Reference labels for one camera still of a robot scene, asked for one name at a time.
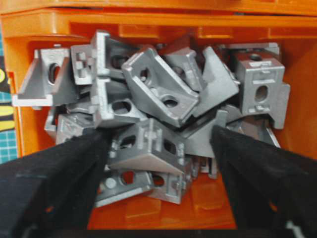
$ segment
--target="metal bracket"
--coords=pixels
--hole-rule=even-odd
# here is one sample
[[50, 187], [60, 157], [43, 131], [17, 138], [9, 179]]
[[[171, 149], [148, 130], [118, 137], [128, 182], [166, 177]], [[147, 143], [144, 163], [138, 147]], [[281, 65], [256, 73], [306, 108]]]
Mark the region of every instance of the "metal bracket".
[[201, 158], [198, 156], [193, 156], [192, 161], [193, 161], [192, 175], [193, 175], [193, 179], [196, 179], [199, 175], [200, 168], [201, 168]]
[[234, 54], [242, 115], [269, 114], [274, 128], [283, 129], [290, 86], [283, 84], [285, 67], [266, 52]]
[[196, 52], [189, 47], [168, 53], [165, 56], [167, 63], [194, 91], [203, 91], [207, 83], [203, 80], [201, 69], [195, 60]]
[[240, 109], [235, 107], [234, 105], [226, 104], [225, 106], [221, 107], [221, 109], [228, 112], [227, 123], [231, 123], [243, 117]]
[[12, 104], [51, 107], [76, 102], [78, 92], [71, 71], [69, 49], [35, 50], [19, 93], [12, 96]]
[[210, 144], [211, 130], [214, 125], [226, 126], [228, 112], [225, 110], [214, 110], [194, 124], [180, 132], [185, 140], [185, 153], [203, 157], [214, 157]]
[[[131, 183], [127, 183], [124, 173], [131, 173]], [[146, 171], [110, 170], [100, 184], [101, 193], [97, 195], [95, 207], [102, 207], [120, 200], [150, 191], [154, 183]]]
[[97, 78], [91, 89], [89, 113], [94, 116], [95, 128], [114, 128], [146, 120], [129, 99], [127, 87], [109, 78]]
[[193, 115], [198, 117], [239, 92], [232, 74], [212, 47], [204, 49], [206, 58], [203, 79], [207, 87], [200, 93], [201, 102]]
[[220, 49], [228, 50], [245, 50], [245, 51], [267, 51], [273, 53], [278, 60], [281, 60], [280, 46], [276, 42], [268, 43], [239, 43], [239, 44], [223, 44], [219, 45]]
[[83, 113], [60, 114], [58, 116], [56, 145], [74, 136], [81, 136], [94, 128], [93, 117]]
[[141, 121], [115, 136], [108, 165], [111, 169], [134, 169], [181, 175], [184, 139], [155, 119]]
[[199, 95], [168, 66], [152, 46], [144, 46], [122, 66], [136, 106], [180, 127], [192, 114]]
[[167, 202], [181, 204], [182, 198], [187, 193], [193, 182], [192, 167], [192, 160], [190, 158], [186, 158], [185, 174], [183, 175], [152, 172], [154, 189], [147, 196]]
[[96, 77], [124, 80], [122, 64], [139, 48], [97, 30], [90, 45], [71, 47], [73, 71], [77, 85], [92, 84]]
[[240, 134], [248, 135], [255, 140], [280, 147], [269, 123], [265, 119], [257, 119], [254, 116], [246, 117], [228, 124], [228, 129]]
[[75, 83], [77, 85], [92, 84], [94, 80], [92, 68], [95, 62], [92, 57], [91, 45], [72, 46], [71, 59]]
[[44, 130], [53, 140], [56, 140], [56, 134], [57, 134], [57, 125], [55, 122], [56, 116], [57, 116], [57, 107], [51, 107], [48, 113], [48, 117], [45, 121]]
[[86, 113], [89, 114], [89, 107], [91, 106], [90, 97], [79, 99], [77, 103], [66, 105], [67, 112], [70, 113]]

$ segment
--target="orange bin floor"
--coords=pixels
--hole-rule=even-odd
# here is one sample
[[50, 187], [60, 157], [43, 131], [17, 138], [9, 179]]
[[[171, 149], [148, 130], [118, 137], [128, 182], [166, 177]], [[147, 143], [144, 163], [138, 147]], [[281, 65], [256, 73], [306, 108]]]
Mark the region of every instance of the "orange bin floor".
[[[108, 5], [101, 2], [105, 1], [0, 2], [5, 64], [12, 93], [19, 90], [33, 60], [34, 49], [51, 48], [56, 43], [64, 47], [86, 44], [97, 29], [107, 30], [131, 43], [169, 43], [186, 33], [191, 33], [199, 45], [278, 42], [286, 67], [284, 81], [291, 85], [291, 94], [285, 128], [274, 132], [283, 148], [317, 157], [317, 133], [314, 130], [317, 107], [312, 106], [317, 88], [317, 18], [233, 14], [233, 11], [241, 10], [316, 15], [315, 5], [312, 7], [314, 1], [224, 0], [210, 1], [208, 5], [203, 4], [203, 0], [195, 1], [195, 4], [185, 0], [182, 9], [177, 9], [179, 1], [176, 0], [159, 1], [161, 5], [151, 0], [144, 8], [138, 6], [143, 0], [110, 0], [106, 1]], [[100, 7], [41, 8], [47, 6]], [[44, 131], [47, 113], [48, 108], [42, 111], [15, 109], [19, 156], [54, 145]], [[221, 178], [211, 180], [203, 174], [194, 181], [181, 205], [140, 195], [95, 209], [89, 224], [89, 229], [234, 227]]]

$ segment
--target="bracket hole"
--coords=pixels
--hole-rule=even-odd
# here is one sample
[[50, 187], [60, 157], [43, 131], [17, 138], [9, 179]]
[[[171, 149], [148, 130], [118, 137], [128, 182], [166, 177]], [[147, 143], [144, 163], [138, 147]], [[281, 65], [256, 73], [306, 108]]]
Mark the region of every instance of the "bracket hole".
[[56, 78], [58, 76], [60, 67], [57, 63], [52, 63], [49, 67], [49, 82], [55, 84]]
[[163, 144], [164, 144], [165, 150], [167, 150], [169, 153], [173, 155], [176, 155], [176, 145], [173, 142], [167, 139], [164, 139]]
[[131, 111], [131, 104], [129, 102], [115, 102], [112, 104], [112, 110], [115, 114], [122, 115]]
[[151, 77], [151, 73], [148, 68], [145, 68], [144, 70], [140, 72], [140, 78], [142, 82], [147, 81], [147, 79], [149, 79], [150, 77]]
[[115, 69], [121, 69], [121, 66], [129, 59], [128, 56], [112, 56], [111, 57], [111, 65]]
[[260, 103], [263, 102], [268, 96], [268, 87], [267, 86], [260, 86], [256, 91], [255, 100]]
[[162, 187], [165, 184], [164, 179], [159, 175], [152, 175], [155, 187]]
[[121, 174], [121, 180], [124, 185], [133, 184], [134, 180], [134, 172], [133, 171], [125, 171]]
[[168, 108], [174, 108], [178, 105], [177, 99], [175, 97], [173, 97], [172, 95], [167, 95], [167, 96], [163, 97], [162, 102]]
[[262, 61], [262, 57], [258, 54], [251, 54], [249, 55], [250, 59], [252, 59], [253, 61]]
[[122, 142], [120, 143], [120, 149], [131, 148], [135, 144], [135, 141], [136, 141], [135, 135], [130, 135], [124, 138]]

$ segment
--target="orange container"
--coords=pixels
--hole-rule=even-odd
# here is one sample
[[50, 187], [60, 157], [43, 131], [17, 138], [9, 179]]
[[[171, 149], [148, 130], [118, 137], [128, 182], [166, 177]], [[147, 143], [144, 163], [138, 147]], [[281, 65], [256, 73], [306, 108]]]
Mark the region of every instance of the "orange container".
[[[314, 1], [185, 0], [178, 1], [63, 1], [2, 0], [1, 27], [5, 64], [11, 91], [20, 88], [34, 49], [86, 44], [97, 29], [131, 43], [169, 43], [191, 33], [200, 45], [237, 42], [279, 42], [284, 81], [291, 85], [285, 128], [276, 130], [283, 148], [317, 157], [311, 104], [317, 88], [317, 18], [307, 16], [234, 15], [233, 11], [316, 15]], [[86, 6], [89, 8], [44, 8]], [[16, 108], [19, 155], [53, 146], [44, 132], [48, 108]], [[137, 196], [93, 211], [90, 229], [204, 229], [234, 228], [234, 220], [221, 181], [200, 175], [181, 205]]]

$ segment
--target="yellow pattern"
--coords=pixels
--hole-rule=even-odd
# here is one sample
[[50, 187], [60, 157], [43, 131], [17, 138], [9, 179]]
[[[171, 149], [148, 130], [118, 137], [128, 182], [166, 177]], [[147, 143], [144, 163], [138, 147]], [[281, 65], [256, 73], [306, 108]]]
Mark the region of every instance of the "yellow pattern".
[[0, 83], [2, 83], [5, 80], [5, 73], [2, 69], [0, 69]]
[[0, 117], [8, 116], [13, 114], [13, 107], [11, 106], [0, 106]]
[[9, 130], [14, 128], [14, 121], [12, 120], [4, 120], [0, 121], [0, 131]]

